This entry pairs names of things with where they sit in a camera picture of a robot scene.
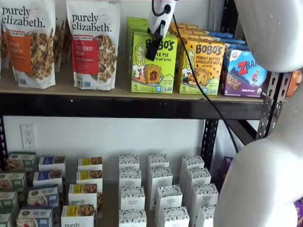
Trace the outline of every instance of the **cartoon child illustration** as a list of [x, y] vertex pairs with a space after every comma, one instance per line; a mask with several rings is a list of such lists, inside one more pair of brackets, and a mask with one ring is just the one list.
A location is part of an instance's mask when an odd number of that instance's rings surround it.
[[139, 80], [144, 80], [143, 69], [145, 66], [145, 48], [142, 43], [138, 43], [134, 49], [134, 61], [133, 61], [133, 77]]

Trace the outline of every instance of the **granola bag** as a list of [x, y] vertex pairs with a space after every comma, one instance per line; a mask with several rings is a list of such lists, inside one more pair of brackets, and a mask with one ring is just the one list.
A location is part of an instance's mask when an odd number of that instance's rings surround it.
[[21, 87], [55, 85], [54, 0], [0, 0], [4, 38], [15, 79]]
[[75, 87], [111, 90], [115, 87], [120, 4], [99, 0], [67, 0], [72, 34]]

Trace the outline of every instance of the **green bobo's box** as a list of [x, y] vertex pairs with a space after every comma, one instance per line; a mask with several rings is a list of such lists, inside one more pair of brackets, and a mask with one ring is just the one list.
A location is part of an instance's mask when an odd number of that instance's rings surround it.
[[154, 61], [145, 58], [152, 41], [148, 33], [134, 32], [131, 92], [171, 94], [177, 51], [177, 37], [167, 35], [158, 47]]

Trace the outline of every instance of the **red label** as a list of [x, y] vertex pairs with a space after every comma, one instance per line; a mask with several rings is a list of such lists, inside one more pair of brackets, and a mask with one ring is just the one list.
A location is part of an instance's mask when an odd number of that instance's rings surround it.
[[98, 41], [93, 40], [92, 36], [75, 35], [71, 46], [74, 72], [98, 74]]

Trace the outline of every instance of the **black cable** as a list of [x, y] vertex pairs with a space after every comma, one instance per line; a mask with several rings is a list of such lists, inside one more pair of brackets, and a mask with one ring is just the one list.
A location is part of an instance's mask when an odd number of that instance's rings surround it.
[[184, 42], [183, 42], [183, 40], [182, 40], [182, 37], [181, 37], [181, 35], [180, 35], [179, 29], [178, 29], [178, 25], [177, 25], [176, 19], [175, 19], [175, 14], [172, 15], [172, 18], [174, 19], [174, 23], [175, 23], [175, 26], [176, 26], [176, 29], [177, 29], [177, 33], [178, 33], [179, 39], [180, 39], [180, 41], [181, 41], [181, 43], [182, 43], [183, 49], [184, 49], [184, 51], [185, 51], [185, 54], [186, 54], [186, 56], [187, 56], [187, 59], [188, 59], [188, 62], [189, 62], [189, 66], [190, 66], [190, 69], [191, 69], [191, 71], [192, 71], [192, 73], [193, 73], [195, 82], [196, 82], [196, 84], [197, 84], [199, 90], [201, 91], [201, 93], [202, 93], [203, 96], [205, 97], [205, 99], [213, 106], [213, 108], [218, 112], [219, 116], [220, 116], [221, 119], [223, 120], [223, 122], [224, 122], [224, 124], [225, 124], [225, 126], [226, 126], [226, 128], [227, 128], [227, 131], [228, 131], [228, 133], [229, 133], [229, 135], [230, 135], [230, 137], [231, 137], [231, 139], [232, 139], [232, 143], [233, 143], [233, 145], [234, 145], [234, 147], [235, 147], [235, 150], [236, 150], [236, 152], [238, 153], [239, 150], [238, 150], [236, 141], [235, 141], [235, 139], [234, 139], [234, 137], [233, 137], [233, 135], [232, 135], [232, 131], [231, 131], [229, 125], [227, 124], [226, 119], [223, 117], [222, 113], [221, 113], [220, 110], [216, 107], [216, 105], [212, 102], [212, 100], [210, 100], [209, 97], [207, 97], [207, 95], [204, 93], [204, 91], [202, 90], [202, 88], [200, 87], [200, 85], [199, 85], [199, 83], [198, 83], [198, 80], [197, 80], [197, 78], [196, 78], [196, 75], [195, 75], [193, 66], [192, 66], [192, 64], [191, 64], [191, 62], [190, 62], [190, 58], [189, 58], [189, 55], [188, 55], [187, 50], [186, 50], [186, 47], [185, 47], [185, 44], [184, 44]]

